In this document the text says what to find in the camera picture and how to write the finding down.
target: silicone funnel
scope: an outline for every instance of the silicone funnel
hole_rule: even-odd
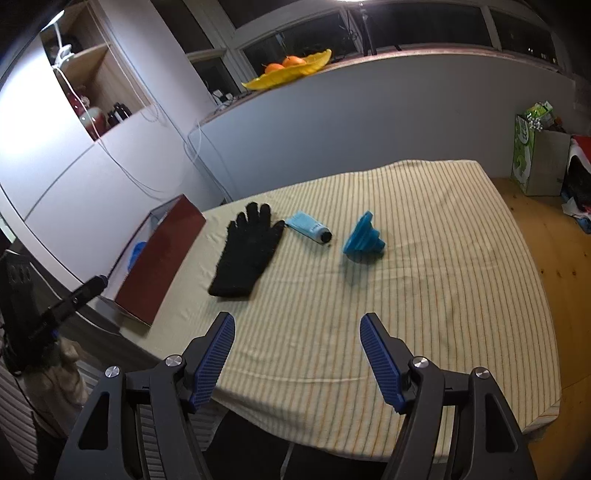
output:
[[[367,211],[357,222],[355,230],[345,242],[343,253],[352,255],[354,253],[380,253],[386,244],[380,240],[379,231],[372,224],[373,214]]]

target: yellow striped cloth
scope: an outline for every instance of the yellow striped cloth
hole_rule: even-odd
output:
[[[251,200],[269,203],[277,219],[303,210],[333,239],[319,245],[286,228],[248,301],[210,297],[226,226]],[[386,242],[374,263],[342,254],[366,210]],[[264,430],[340,455],[389,457],[402,421],[384,404],[359,341],[366,312],[442,369],[487,366],[523,429],[557,415],[544,290],[478,163],[402,161],[256,195],[205,217],[152,327],[127,320],[122,331],[165,358],[204,334],[219,311],[231,312],[236,340],[213,397]],[[452,421],[446,408],[437,459],[449,450]]]

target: knitted glove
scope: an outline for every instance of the knitted glove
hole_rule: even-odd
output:
[[[259,213],[255,202],[246,206],[228,225],[228,237],[208,292],[215,297],[248,297],[273,258],[283,234],[283,220],[271,227],[271,208],[264,203]]]

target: blue object in box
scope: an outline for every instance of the blue object in box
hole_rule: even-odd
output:
[[[386,244],[379,237],[379,230],[376,230],[372,224],[371,219],[374,217],[373,213],[367,211],[357,222],[355,230],[346,241],[343,247],[345,255],[352,255],[354,253],[380,253]]]
[[[148,242],[137,242],[134,247],[134,251],[131,252],[131,258],[129,259],[129,264],[127,265],[127,271],[131,271],[134,266],[135,261],[138,259],[139,254],[142,252],[144,247]]]

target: bottle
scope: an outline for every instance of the bottle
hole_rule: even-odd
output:
[[[301,210],[288,218],[285,224],[320,244],[327,244],[332,239],[332,233],[326,226]]]
[[[117,102],[113,105],[113,108],[115,110],[115,113],[121,117],[121,121],[131,116],[131,111],[129,110],[129,108],[127,108],[127,106],[124,103]]]
[[[109,122],[111,128],[113,128],[115,125],[119,125],[119,119],[115,116],[115,112],[113,110],[108,113],[108,117],[109,118],[107,121]]]

